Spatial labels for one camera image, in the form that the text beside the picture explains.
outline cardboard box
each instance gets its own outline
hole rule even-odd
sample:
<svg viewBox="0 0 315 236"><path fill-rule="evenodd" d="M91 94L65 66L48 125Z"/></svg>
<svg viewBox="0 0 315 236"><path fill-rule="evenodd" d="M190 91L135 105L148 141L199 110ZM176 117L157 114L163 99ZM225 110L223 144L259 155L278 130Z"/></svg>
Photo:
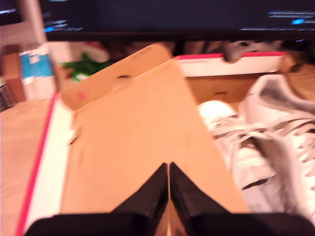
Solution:
<svg viewBox="0 0 315 236"><path fill-rule="evenodd" d="M249 212L197 105L237 105L258 77L187 82L179 62L151 45L63 90L50 108L16 235L54 214L110 212L163 162L175 162L230 212Z"/></svg>
<svg viewBox="0 0 315 236"><path fill-rule="evenodd" d="M14 102L24 102L26 99L21 83L19 48L17 45L8 45L3 50L4 56L2 57L2 65L0 65L2 66L3 78L6 80Z"/></svg>
<svg viewBox="0 0 315 236"><path fill-rule="evenodd" d="M197 103L220 100L236 111L248 89L262 75L277 73L284 52L245 53L235 63L223 54L184 55L177 59Z"/></svg>

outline red stripe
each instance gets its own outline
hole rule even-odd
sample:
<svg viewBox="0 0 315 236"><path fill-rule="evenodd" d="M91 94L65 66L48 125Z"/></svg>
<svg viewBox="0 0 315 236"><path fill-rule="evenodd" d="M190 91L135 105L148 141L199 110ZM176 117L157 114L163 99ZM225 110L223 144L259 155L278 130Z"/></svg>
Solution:
<svg viewBox="0 0 315 236"><path fill-rule="evenodd" d="M283 56L285 52L256 52L256 53L243 53L242 57L279 57ZM211 58L222 58L223 53L212 53L212 54L198 54L198 55L181 55L177 56L178 60L185 59L211 59Z"/></svg>
<svg viewBox="0 0 315 236"><path fill-rule="evenodd" d="M43 155L43 151L44 151L44 147L45 147L45 142L46 142L46 138L47 138L47 133L48 133L48 129L49 129L49 125L50 125L50 121L51 121L51 117L52 117L52 113L53 113L53 109L54 109L54 105L55 102L57 100L57 95L58 93L55 93L54 97L51 100L51 103L49 105L49 109L48 109L48 114L46 117L46 121L45 121L45 126L44 126L44 132L42 133L42 137L40 140L40 144L39 144L39 149L37 152L37 156L36 156L36 160L35 160L35 164L33 167L33 171L31 173L31 178L29 180L29 184L28 184L28 188L26 191L26 196L24 199L24 203L23 203L23 207L22 207L22 212L20 215L20 219L19 219L19 224L15 233L15 236L22 236L23 235L23 231L24 231L24 227L26 224L26 219L29 213L29 209L30 209L30 204L31 204L31 199L32 199L32 195L33 195L33 191L34 191L34 186L35 186L35 181L36 181L36 177L37 177L37 173L38 173L38 169L39 169L39 164Z"/></svg>

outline green object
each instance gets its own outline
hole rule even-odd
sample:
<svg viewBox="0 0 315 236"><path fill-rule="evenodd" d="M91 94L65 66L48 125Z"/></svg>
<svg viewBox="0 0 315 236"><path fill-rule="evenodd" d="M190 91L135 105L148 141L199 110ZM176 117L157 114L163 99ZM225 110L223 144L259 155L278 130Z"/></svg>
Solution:
<svg viewBox="0 0 315 236"><path fill-rule="evenodd" d="M65 68L71 68L74 70L73 79L76 82L79 82L90 75L93 75L100 70L109 66L109 63L106 62L95 62L91 60L86 53L82 53L82 61L76 62L65 62L63 63Z"/></svg>

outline black object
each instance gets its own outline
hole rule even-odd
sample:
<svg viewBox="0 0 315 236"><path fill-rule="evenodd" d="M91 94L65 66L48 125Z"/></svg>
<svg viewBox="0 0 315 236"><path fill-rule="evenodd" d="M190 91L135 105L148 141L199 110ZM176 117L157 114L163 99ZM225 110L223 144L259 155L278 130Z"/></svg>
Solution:
<svg viewBox="0 0 315 236"><path fill-rule="evenodd" d="M16 0L0 0L0 26L21 22Z"/></svg>
<svg viewBox="0 0 315 236"><path fill-rule="evenodd" d="M189 41L314 38L315 2L40 0L48 40Z"/></svg>
<svg viewBox="0 0 315 236"><path fill-rule="evenodd" d="M0 104L0 112L13 107L14 105L12 96L6 84L0 87Z"/></svg>
<svg viewBox="0 0 315 236"><path fill-rule="evenodd" d="M31 225L25 236L152 236L167 202L167 165L164 163L113 212L41 219Z"/></svg>
<svg viewBox="0 0 315 236"><path fill-rule="evenodd" d="M304 51L309 42L307 40L301 39L301 40L286 40L283 42L282 47L284 49L289 49L293 51Z"/></svg>
<svg viewBox="0 0 315 236"><path fill-rule="evenodd" d="M175 47L174 47L174 50L173 50L173 56L179 56L179 55L183 55L184 54L184 45L185 45L185 42L183 41L177 41L175 43Z"/></svg>
<svg viewBox="0 0 315 236"><path fill-rule="evenodd" d="M315 41L308 43L304 56L308 63L315 64Z"/></svg>
<svg viewBox="0 0 315 236"><path fill-rule="evenodd" d="M297 215L231 214L202 192L175 164L170 191L188 236L314 236L315 228Z"/></svg>
<svg viewBox="0 0 315 236"><path fill-rule="evenodd" d="M242 47L248 47L248 46L249 46L249 43L247 43L247 42L241 42L239 45L242 46Z"/></svg>

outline box lid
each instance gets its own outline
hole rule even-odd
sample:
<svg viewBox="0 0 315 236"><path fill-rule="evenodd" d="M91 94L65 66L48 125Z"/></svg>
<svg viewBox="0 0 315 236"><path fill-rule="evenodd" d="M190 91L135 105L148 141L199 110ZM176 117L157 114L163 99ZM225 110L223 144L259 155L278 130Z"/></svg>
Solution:
<svg viewBox="0 0 315 236"><path fill-rule="evenodd" d="M119 89L115 80L133 79ZM62 92L76 111L61 213L109 212L175 162L231 212L248 212L178 62L149 46Z"/></svg>

